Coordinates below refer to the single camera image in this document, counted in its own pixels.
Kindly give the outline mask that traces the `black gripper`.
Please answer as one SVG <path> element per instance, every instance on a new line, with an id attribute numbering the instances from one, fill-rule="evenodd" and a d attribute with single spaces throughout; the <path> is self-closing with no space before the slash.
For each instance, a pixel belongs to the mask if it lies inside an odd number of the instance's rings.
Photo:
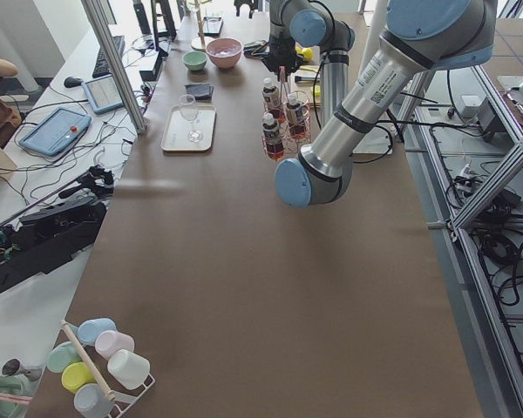
<path id="1" fill-rule="evenodd" d="M 303 65 L 303 56 L 296 52 L 295 40 L 292 37 L 270 36 L 268 46 L 269 52 L 262 58 L 262 62 L 275 75 L 280 74 L 282 67 L 286 75 L 289 75 Z"/>

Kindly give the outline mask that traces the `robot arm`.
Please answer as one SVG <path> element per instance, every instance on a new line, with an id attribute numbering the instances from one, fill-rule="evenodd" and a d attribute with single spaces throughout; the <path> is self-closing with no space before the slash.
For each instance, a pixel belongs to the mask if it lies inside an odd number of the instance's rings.
<path id="1" fill-rule="evenodd" d="M 466 68 L 490 59 L 496 24 L 494 1 L 389 1 L 377 51 L 349 89 L 348 52 L 354 30 L 325 5 L 273 1 L 269 6 L 269 52 L 262 62 L 272 72 L 295 70 L 295 46 L 318 46 L 323 71 L 323 125 L 296 158 L 275 170 L 280 199 L 290 206 L 327 204 L 347 190 L 352 152 L 412 77 L 423 71 Z"/>

